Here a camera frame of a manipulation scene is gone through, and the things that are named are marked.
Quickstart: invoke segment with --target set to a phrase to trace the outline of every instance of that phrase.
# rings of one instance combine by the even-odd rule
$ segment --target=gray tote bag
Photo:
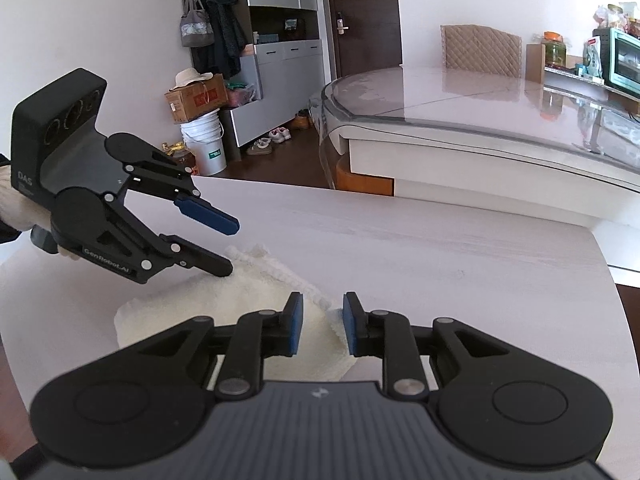
[[[184,0],[184,15],[180,20],[182,46],[196,48],[214,42],[213,29],[207,11],[200,0]]]

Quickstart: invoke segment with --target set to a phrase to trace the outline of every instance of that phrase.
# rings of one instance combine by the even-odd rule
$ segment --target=cream-colored towel
[[[339,307],[291,272],[260,246],[248,253],[229,248],[234,272],[209,274],[157,296],[132,300],[119,308],[114,323],[120,347],[131,345],[194,316],[211,316],[217,326],[235,324],[247,312],[282,310],[293,291],[304,295],[298,354],[271,357],[264,378],[287,381],[337,381],[353,366],[340,322]]]

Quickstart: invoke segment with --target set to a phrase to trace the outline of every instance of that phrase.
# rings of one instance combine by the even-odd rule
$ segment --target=hat
[[[211,72],[207,72],[206,74],[199,73],[194,68],[188,68],[187,70],[183,70],[175,77],[175,86],[171,88],[171,90],[175,90],[176,88],[180,88],[182,86],[187,86],[188,84],[194,83],[196,81],[206,81],[207,79],[211,79],[213,74]]]

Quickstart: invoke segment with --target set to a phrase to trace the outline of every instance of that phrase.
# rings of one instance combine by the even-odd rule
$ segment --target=gray ribbed panel
[[[321,394],[321,388],[327,394]],[[454,447],[417,404],[375,383],[267,383],[218,406],[178,451],[135,468],[83,472],[50,464],[35,480],[604,480],[588,463],[514,472]]]

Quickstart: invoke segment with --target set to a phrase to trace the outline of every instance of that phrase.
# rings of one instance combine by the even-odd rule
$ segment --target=blue gripper pad
[[[304,307],[302,303],[302,294],[296,300],[296,306],[291,316],[291,337],[289,339],[289,351],[291,355],[298,353],[298,345],[300,344],[300,333],[302,332],[302,318]]]
[[[342,300],[342,324],[344,325],[344,333],[347,336],[347,344],[349,345],[349,354],[355,355],[356,352],[356,322],[351,312],[351,304],[347,295]]]
[[[178,206],[183,215],[224,235],[231,236],[240,230],[238,219],[211,205],[205,206],[193,198],[177,198],[174,204]]]

